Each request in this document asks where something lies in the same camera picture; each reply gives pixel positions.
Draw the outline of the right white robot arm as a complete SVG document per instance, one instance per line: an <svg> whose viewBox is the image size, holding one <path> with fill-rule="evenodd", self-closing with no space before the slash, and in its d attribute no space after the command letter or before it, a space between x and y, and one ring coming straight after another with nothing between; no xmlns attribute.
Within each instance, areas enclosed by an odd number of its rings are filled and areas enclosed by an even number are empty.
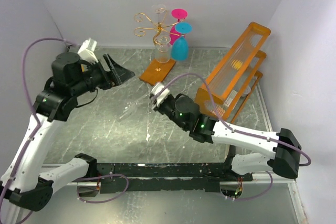
<svg viewBox="0 0 336 224"><path fill-rule="evenodd" d="M296 179L300 166L301 145L291 130L279 132L252 130L237 125L224 125L202 114L190 97L170 93L153 101L154 111L166 115L189 136L200 143L226 144L251 150L248 155L235 154L223 167L223 176L230 181L252 172L273 171L280 177Z"/></svg>

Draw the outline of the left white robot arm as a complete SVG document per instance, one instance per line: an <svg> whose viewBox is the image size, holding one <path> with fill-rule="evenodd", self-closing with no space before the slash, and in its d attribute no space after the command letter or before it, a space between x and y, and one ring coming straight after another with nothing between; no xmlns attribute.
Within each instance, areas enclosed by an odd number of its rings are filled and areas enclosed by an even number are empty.
<svg viewBox="0 0 336 224"><path fill-rule="evenodd" d="M74 52L59 54L52 62L52 77L36 97L34 113L14 158L20 163L12 163L1 178L1 192L11 204L37 212L69 182L82 178L90 182L97 178L96 158L83 153L49 172L40 170L57 131L68 120L72 110L80 108L79 96L117 87L135 76L133 71L117 64L108 54L103 58L108 71L99 60L89 62Z"/></svg>

